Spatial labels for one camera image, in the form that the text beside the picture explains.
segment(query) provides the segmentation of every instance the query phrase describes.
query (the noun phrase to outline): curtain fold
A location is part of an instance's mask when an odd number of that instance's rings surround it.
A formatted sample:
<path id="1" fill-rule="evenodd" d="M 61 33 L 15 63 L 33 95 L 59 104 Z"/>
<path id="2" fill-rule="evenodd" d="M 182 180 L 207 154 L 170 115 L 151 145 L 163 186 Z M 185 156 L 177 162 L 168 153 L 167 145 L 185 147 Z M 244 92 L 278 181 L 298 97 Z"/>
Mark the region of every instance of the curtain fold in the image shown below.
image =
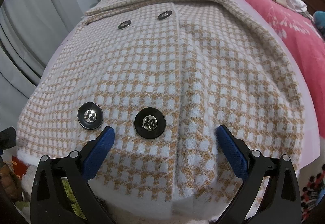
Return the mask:
<path id="1" fill-rule="evenodd" d="M 16 128 L 47 63 L 81 16 L 76 0 L 4 0 L 0 8 L 0 131 Z"/>

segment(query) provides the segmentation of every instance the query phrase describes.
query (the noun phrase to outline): bed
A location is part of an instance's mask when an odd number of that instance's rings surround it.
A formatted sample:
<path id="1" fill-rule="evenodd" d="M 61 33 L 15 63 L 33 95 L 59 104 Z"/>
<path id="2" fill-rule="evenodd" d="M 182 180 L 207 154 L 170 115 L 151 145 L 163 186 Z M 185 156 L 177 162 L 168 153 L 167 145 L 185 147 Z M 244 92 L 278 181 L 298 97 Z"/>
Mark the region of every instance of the bed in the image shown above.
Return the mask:
<path id="1" fill-rule="evenodd" d="M 300 185 L 301 189 L 303 189 L 303 183 L 309 179 L 311 175 L 316 175 L 317 172 L 315 172 L 315 170 L 321 168 L 320 164 L 325 162 L 322 156 L 318 158 L 320 155 L 320 150 L 324 150 L 322 136 L 325 135 L 325 127 L 323 126 L 322 122 L 322 120 L 324 120 L 324 111 L 322 111 L 324 102 L 321 91 L 323 90 L 321 86 L 322 83 L 320 82 L 322 76 L 324 76 L 322 74 L 322 71 L 324 70 L 324 68 L 322 68 L 324 65 L 322 62 L 324 62 L 325 43 L 309 20 L 302 19 L 300 15 L 299 18 L 295 17 L 296 14 L 291 14 L 290 11 L 286 11 L 286 15 L 289 17 L 294 17 L 296 25 L 289 27 L 290 29 L 293 28 L 292 32 L 290 30 L 284 30 L 282 24 L 283 17 L 280 17 L 280 15 L 283 15 L 284 11 L 280 11 L 281 9 L 276 6 L 275 3 L 270 3 L 267 0 L 264 0 L 265 4 L 260 5 L 261 1 L 262 0 L 259 0 L 258 2 L 256 0 L 236 0 L 238 5 L 243 10 L 253 17 L 255 21 L 266 28 L 277 40 L 294 69 L 297 82 L 301 89 L 300 92 L 302 94 L 303 103 L 305 105 L 305 131 L 302 139 L 303 148 L 300 157 L 301 160 L 298 167 L 298 169 L 305 167 L 301 170 L 300 174 Z M 51 70 L 54 63 L 57 61 L 61 50 L 71 41 L 74 33 L 74 31 L 71 32 L 58 48 L 57 52 L 50 60 L 42 80 L 47 77 L 48 71 Z M 304 34 L 305 37 L 308 35 L 308 38 L 301 38 L 301 36 L 295 34 Z M 299 46 L 301 41 L 309 41 L 308 44 L 310 47 L 317 46 L 318 49 L 313 49 L 313 53 L 311 53 L 309 50 L 308 52 L 305 52 L 305 54 L 302 54 L 301 51 L 303 49 L 299 49 L 299 47 L 301 47 Z M 309 58 L 307 63 L 305 63 L 305 57 Z M 313 58 L 319 59 L 317 65 L 313 63 Z M 306 165 L 309 165 L 315 159 L 317 159 L 315 161 L 317 165 L 312 164 L 309 167 L 306 167 Z"/>

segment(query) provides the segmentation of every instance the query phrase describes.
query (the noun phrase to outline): red bedding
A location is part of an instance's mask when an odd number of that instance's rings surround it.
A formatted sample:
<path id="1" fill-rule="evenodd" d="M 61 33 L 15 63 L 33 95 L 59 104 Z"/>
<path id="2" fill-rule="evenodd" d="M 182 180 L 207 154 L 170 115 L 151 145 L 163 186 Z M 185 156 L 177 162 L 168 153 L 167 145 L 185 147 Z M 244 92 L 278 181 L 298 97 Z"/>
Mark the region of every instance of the red bedding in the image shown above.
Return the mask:
<path id="1" fill-rule="evenodd" d="M 276 31 L 294 57 L 314 102 L 325 138 L 325 42 L 312 22 L 272 0 L 245 0 Z"/>

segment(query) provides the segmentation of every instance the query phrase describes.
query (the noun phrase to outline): blue gripper pad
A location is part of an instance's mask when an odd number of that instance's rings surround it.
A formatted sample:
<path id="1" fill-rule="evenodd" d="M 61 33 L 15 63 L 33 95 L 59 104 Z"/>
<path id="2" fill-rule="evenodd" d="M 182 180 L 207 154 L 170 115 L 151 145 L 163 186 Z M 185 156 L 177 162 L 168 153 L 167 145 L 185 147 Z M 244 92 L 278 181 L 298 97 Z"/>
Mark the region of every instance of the blue gripper pad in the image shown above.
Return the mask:
<path id="1" fill-rule="evenodd" d="M 224 152 L 235 175 L 245 182 L 248 178 L 247 160 L 234 142 L 233 136 L 229 135 L 222 126 L 217 128 L 216 135 L 219 146 Z"/>
<path id="2" fill-rule="evenodd" d="M 112 148 L 115 140 L 115 132 L 109 128 L 98 140 L 97 144 L 83 162 L 82 177 L 85 181 L 95 178 L 101 164 Z"/>

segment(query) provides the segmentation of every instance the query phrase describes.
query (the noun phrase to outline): red object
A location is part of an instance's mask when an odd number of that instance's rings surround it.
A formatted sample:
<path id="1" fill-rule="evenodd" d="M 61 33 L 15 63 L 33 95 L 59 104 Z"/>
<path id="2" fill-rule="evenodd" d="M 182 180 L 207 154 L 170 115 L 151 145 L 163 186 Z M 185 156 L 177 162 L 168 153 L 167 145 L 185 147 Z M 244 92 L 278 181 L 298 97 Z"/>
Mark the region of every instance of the red object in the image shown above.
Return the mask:
<path id="1" fill-rule="evenodd" d="M 325 42 L 312 22 L 272 0 L 245 0 L 275 30 L 294 57 L 314 102 L 325 138 Z"/>
<path id="2" fill-rule="evenodd" d="M 14 168 L 15 175 L 17 175 L 20 179 L 22 179 L 22 176 L 25 175 L 28 168 L 26 164 L 15 156 L 12 156 L 12 167 Z"/>

